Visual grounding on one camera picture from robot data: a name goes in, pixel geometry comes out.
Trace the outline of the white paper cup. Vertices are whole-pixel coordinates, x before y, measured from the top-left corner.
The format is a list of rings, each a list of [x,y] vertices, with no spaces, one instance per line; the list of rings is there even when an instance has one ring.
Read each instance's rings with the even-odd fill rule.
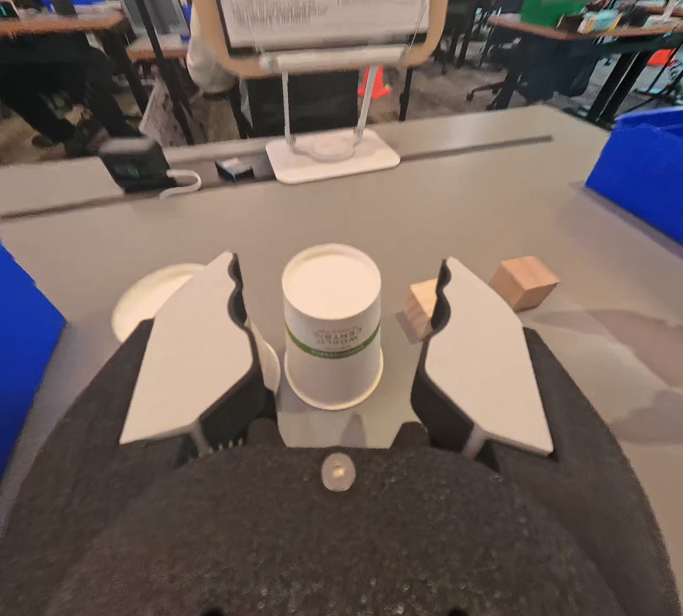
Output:
[[[291,389],[326,411],[362,403],[378,387],[384,365],[378,266],[353,246],[316,245],[286,264],[281,287]]]
[[[119,299],[112,313],[111,327],[117,341],[124,343],[140,322],[153,319],[161,306],[202,269],[204,265],[197,263],[174,264],[134,283]],[[277,394],[281,382],[278,355],[250,320],[247,320],[247,327],[255,337],[264,384]]]

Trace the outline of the wooden cube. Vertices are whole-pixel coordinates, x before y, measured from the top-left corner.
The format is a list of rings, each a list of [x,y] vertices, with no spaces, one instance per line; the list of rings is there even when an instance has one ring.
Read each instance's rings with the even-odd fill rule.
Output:
[[[438,300],[438,278],[411,284],[403,307],[403,315],[412,337],[423,341],[431,334],[431,319]]]
[[[560,279],[539,258],[521,256],[501,261],[488,282],[515,312],[538,307]]]

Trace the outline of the printed white bag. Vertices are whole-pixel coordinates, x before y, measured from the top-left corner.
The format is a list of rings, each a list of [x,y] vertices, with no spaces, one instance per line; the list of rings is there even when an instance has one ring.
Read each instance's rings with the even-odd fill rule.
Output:
[[[148,105],[139,123],[139,132],[163,148],[186,146],[166,84],[159,78],[149,95]]]

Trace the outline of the wooden office desk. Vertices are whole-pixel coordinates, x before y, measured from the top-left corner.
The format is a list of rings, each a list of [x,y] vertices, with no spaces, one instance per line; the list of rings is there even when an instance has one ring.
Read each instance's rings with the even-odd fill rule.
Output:
[[[578,33],[560,28],[539,26],[524,22],[516,14],[498,14],[488,20],[494,28],[504,28],[520,35],[518,50],[512,57],[508,74],[496,87],[497,94],[487,105],[488,111],[509,107],[512,95],[518,91],[524,72],[527,54],[536,45],[566,46],[568,57],[590,57],[600,60],[610,55],[619,59],[607,81],[585,111],[566,111],[604,130],[614,126],[621,103],[635,85],[639,75],[654,52],[659,49],[678,48],[682,45],[682,19],[665,20],[649,26],[617,27],[605,32]]]

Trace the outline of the green plastic crate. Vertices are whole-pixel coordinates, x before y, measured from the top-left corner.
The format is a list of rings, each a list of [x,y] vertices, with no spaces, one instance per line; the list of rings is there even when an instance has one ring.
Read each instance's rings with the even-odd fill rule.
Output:
[[[563,17],[580,14],[589,0],[524,0],[519,13],[521,22],[556,28]]]

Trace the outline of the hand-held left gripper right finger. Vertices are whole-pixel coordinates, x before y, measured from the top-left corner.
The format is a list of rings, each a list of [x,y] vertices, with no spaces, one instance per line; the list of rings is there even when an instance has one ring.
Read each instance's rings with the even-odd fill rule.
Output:
[[[449,256],[411,389],[430,444],[475,459],[491,441],[554,451],[523,323],[489,285]]]

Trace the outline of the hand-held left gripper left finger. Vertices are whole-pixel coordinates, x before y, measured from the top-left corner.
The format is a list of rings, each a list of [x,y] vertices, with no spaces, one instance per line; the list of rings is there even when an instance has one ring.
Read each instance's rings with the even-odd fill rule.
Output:
[[[243,297],[237,253],[224,252],[152,321],[120,445],[183,437],[197,456],[245,441],[270,418],[270,346]]]

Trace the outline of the white document stand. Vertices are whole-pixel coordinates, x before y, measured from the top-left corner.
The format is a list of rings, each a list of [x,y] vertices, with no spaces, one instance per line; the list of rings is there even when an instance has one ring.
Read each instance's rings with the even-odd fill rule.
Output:
[[[280,78],[284,135],[266,144],[268,160],[280,183],[296,185],[395,168],[399,154],[377,133],[365,132],[374,75],[378,66],[408,69],[421,65],[440,41],[447,8],[448,0],[429,0],[427,30],[401,39],[234,50],[229,47],[221,23],[218,0],[192,0],[188,52],[191,75],[203,90],[217,86],[219,73],[242,81]],[[290,82],[295,76],[355,72],[368,67],[368,90],[354,127],[343,125],[340,129],[293,134]]]

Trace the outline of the wooden table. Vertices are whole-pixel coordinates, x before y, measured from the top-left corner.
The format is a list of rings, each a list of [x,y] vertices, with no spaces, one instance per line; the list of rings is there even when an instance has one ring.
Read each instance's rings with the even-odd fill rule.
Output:
[[[1,78],[21,76],[47,95],[85,106],[88,87],[125,77],[138,109],[148,103],[127,48],[132,27],[121,9],[61,16],[34,13],[1,19]]]

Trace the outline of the black charger box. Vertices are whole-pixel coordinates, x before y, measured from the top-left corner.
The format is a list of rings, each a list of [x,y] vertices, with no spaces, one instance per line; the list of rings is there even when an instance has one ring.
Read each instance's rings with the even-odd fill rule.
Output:
[[[125,194],[176,187],[159,143],[149,137],[109,138],[98,150],[108,173]]]

